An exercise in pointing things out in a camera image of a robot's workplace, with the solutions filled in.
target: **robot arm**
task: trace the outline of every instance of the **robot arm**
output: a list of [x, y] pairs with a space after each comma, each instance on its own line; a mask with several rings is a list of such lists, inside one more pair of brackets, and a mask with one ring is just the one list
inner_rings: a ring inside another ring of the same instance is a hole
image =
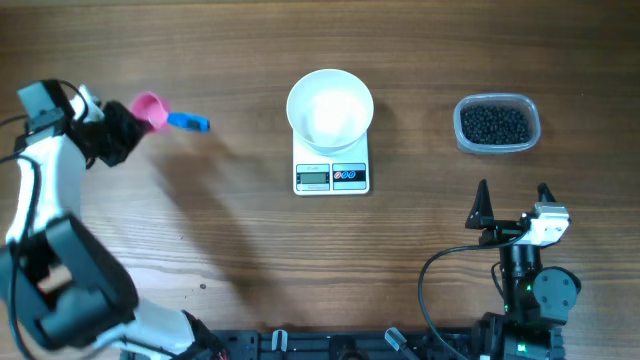
[[[109, 345], [153, 360], [202, 350], [202, 332], [196, 332], [196, 339], [194, 329], [204, 325], [186, 312], [139, 300], [127, 271], [80, 221], [87, 159], [99, 157], [109, 166], [124, 161], [150, 126], [116, 102], [106, 104], [103, 112], [85, 87], [71, 101], [56, 80], [37, 82], [18, 93], [30, 119], [16, 149], [39, 165], [41, 179], [28, 236], [17, 245], [20, 265], [12, 301], [24, 328], [47, 350]], [[81, 113], [84, 118], [78, 121]], [[20, 242], [34, 193], [31, 162], [18, 159], [18, 164], [22, 180], [7, 244]], [[0, 249], [0, 294], [5, 301], [14, 262], [11, 249]], [[69, 270], [71, 279], [42, 290], [39, 283], [59, 266]]]

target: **plastic container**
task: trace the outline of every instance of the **plastic container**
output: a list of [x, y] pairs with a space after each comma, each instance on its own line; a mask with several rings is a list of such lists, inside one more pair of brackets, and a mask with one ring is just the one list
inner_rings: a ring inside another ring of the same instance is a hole
[[[485, 106], [503, 106], [522, 111], [529, 124], [529, 133], [531, 138], [529, 141], [521, 144], [509, 145], [484, 145], [475, 144], [469, 141], [462, 133], [462, 122], [460, 113], [462, 110], [472, 105]], [[453, 130], [456, 133], [458, 148], [464, 152], [472, 154], [506, 154], [516, 151], [527, 150], [538, 142], [540, 139], [540, 117], [538, 116], [538, 108], [526, 96], [519, 94], [478, 94], [467, 96], [460, 100], [453, 111]]]

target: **white kitchen scale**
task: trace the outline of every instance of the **white kitchen scale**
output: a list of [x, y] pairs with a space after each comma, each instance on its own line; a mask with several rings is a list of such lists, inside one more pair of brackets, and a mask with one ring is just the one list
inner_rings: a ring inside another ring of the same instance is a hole
[[369, 192], [367, 129], [373, 97], [355, 75], [322, 69], [305, 75], [287, 98], [293, 129], [293, 192], [301, 196]]
[[369, 192], [369, 149], [365, 133], [346, 149], [320, 154], [293, 135], [293, 191], [301, 196]]

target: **black cable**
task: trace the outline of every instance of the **black cable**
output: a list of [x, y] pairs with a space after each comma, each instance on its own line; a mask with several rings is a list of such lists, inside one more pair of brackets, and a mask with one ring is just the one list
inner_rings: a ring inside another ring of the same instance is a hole
[[458, 350], [454, 349], [453, 346], [449, 345], [449, 343], [447, 343], [442, 338], [442, 336], [440, 335], [440, 333], [436, 329], [435, 324], [431, 320], [431, 317], [429, 316], [429, 312], [427, 311], [427, 307], [424, 304], [424, 295], [423, 295], [423, 292], [422, 292], [422, 285], [424, 284], [424, 275], [427, 273], [427, 269], [429, 268], [429, 265], [431, 265], [431, 263], [433, 263], [434, 261], [438, 260], [440, 257], [442, 257], [444, 255], [447, 255], [447, 254], [454, 253], [454, 252], [460, 252], [460, 251], [466, 251], [466, 250], [491, 250], [491, 249], [499, 249], [499, 248], [511, 246], [511, 245], [515, 244], [516, 242], [518, 242], [520, 239], [522, 239], [524, 234], [525, 233], [522, 233], [522, 235], [517, 236], [517, 237], [509, 240], [508, 242], [502, 243], [502, 244], [460, 246], [460, 247], [454, 247], [454, 248], [445, 249], [445, 250], [442, 250], [439, 253], [433, 255], [429, 260], [427, 260], [427, 262], [422, 267], [422, 271], [420, 271], [420, 278], [418, 279], [418, 301], [420, 301], [420, 309], [422, 310], [422, 315], [424, 316], [424, 319], [427, 321], [427, 324], [429, 324], [429, 327], [431, 328], [431, 332], [433, 332], [433, 334], [438, 338], [438, 340], [440, 340], [442, 345], [445, 348], [447, 348], [449, 351], [451, 351], [453, 354], [455, 354], [458, 357], [458, 359], [468, 360], [464, 355], [460, 354], [460, 352]]
[[87, 99], [85, 99], [84, 96], [82, 96], [82, 94], [80, 93], [80, 90], [78, 90], [78, 88], [75, 87], [75, 85], [68, 82], [67, 80], [58, 80], [58, 82], [60, 82], [60, 84], [66, 85], [69, 88], [73, 89], [73, 91], [75, 91], [76, 94], [78, 94], [80, 99], [82, 99], [82, 102], [84, 103], [84, 109], [82, 110], [82, 115], [80, 115], [80, 118], [78, 118], [78, 122], [82, 124], [84, 122], [84, 119], [87, 118], [87, 115], [89, 115], [89, 103], [87, 102]]
[[22, 339], [22, 335], [20, 335], [20, 329], [18, 328], [18, 319], [16, 316], [16, 282], [18, 278], [18, 267], [20, 266], [20, 253], [22, 251], [22, 247], [24, 246], [26, 239], [29, 237], [29, 229], [33, 225], [33, 220], [35, 218], [36, 206], [38, 203], [38, 198], [40, 197], [40, 184], [41, 184], [41, 175], [40, 174], [40, 165], [33, 160], [32, 158], [25, 155], [11, 155], [7, 156], [3, 159], [0, 159], [0, 164], [5, 163], [10, 160], [23, 159], [31, 163], [31, 167], [33, 168], [33, 188], [31, 190], [31, 200], [29, 201], [29, 209], [27, 210], [26, 220], [24, 224], [24, 229], [22, 229], [22, 235], [20, 237], [20, 242], [14, 239], [12, 241], [12, 260], [13, 264], [11, 267], [11, 279], [9, 282], [9, 291], [7, 294], [7, 309], [9, 311], [9, 328], [11, 330], [11, 335], [13, 336], [13, 340], [27, 360], [35, 360], [35, 357], [31, 354], [27, 346], [24, 344], [24, 340]]
[[496, 289], [498, 289], [498, 292], [500, 293], [500, 297], [504, 301], [504, 293], [502, 292], [502, 287], [500, 287], [500, 283], [498, 282], [498, 277], [496, 276], [495, 271], [495, 268], [498, 265], [500, 265], [500, 261], [491, 266], [491, 278], [493, 279], [493, 284], [496, 286]]
[[10, 117], [8, 119], [4, 119], [4, 120], [0, 121], [0, 126], [5, 126], [5, 125], [7, 125], [9, 123], [12, 123], [14, 121], [27, 119], [27, 118], [29, 118], [29, 115], [27, 115], [27, 114], [12, 116], [12, 117]]

